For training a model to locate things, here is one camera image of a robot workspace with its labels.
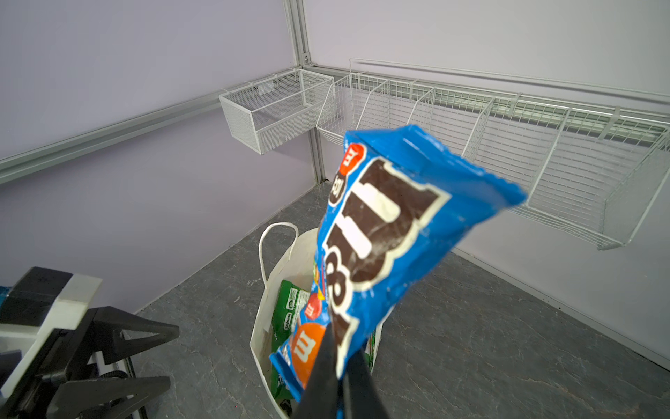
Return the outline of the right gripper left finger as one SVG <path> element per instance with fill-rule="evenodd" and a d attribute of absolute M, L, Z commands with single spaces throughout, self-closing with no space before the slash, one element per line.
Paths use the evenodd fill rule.
<path fill-rule="evenodd" d="M 336 375 L 335 364 L 336 345 L 333 328 L 329 325 L 321 342 L 307 388 L 301 396 L 293 418 L 335 419 L 338 417 L 340 381 Z"/>

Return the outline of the white floral paper bag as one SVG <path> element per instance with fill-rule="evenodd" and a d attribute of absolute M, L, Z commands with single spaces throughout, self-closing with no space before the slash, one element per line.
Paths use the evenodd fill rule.
<path fill-rule="evenodd" d="M 321 227 L 297 232 L 271 272 L 251 350 L 275 403 L 294 418 L 385 418 L 366 352 L 418 279 L 411 265 L 429 254 L 429 216 L 357 213 L 352 197 Z"/>

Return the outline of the blue M&M's packet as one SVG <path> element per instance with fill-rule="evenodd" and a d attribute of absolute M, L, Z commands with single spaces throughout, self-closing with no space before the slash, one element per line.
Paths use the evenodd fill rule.
<path fill-rule="evenodd" d="M 516 183 L 476 166 L 418 126 L 345 134 L 319 226 L 311 289 L 271 354 L 291 396 L 305 391 L 327 329 L 342 375 L 408 288 L 469 231 L 522 204 Z"/>

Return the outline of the small white mesh basket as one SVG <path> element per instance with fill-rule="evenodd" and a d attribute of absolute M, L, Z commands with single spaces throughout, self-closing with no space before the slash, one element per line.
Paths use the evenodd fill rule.
<path fill-rule="evenodd" d="M 291 69 L 225 90 L 219 101 L 234 139 L 263 155 L 317 125 L 334 78 Z"/>

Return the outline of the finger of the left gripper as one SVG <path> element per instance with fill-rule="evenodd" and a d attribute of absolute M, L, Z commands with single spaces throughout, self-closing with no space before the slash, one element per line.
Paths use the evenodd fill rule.
<path fill-rule="evenodd" d="M 103 418 L 126 418 L 170 389 L 167 376 L 71 381 L 59 386 L 46 418 L 77 418 L 81 413 L 117 399 Z"/>
<path fill-rule="evenodd" d="M 101 352 L 106 364 L 122 361 L 180 336 L 179 326 L 150 321 L 115 307 L 94 308 L 92 313 L 95 349 Z"/>

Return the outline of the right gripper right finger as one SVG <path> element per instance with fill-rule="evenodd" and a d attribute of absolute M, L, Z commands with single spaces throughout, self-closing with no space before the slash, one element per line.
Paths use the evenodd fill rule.
<path fill-rule="evenodd" d="M 373 385 L 363 350 L 353 355 L 342 382 L 343 412 L 349 419 L 389 419 Z"/>

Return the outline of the green Fox's spring tea bag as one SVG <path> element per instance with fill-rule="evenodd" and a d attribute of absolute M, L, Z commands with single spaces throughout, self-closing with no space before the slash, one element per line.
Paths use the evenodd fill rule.
<path fill-rule="evenodd" d="M 279 287 L 277 302 L 272 314 L 272 344 L 271 350 L 277 352 L 291 336 L 299 312 L 309 300 L 310 293 L 295 286 L 287 280 L 283 280 Z M 287 389 L 283 379 L 275 367 L 271 370 L 270 392 L 275 401 L 280 405 L 289 405 L 293 399 L 291 392 Z"/>

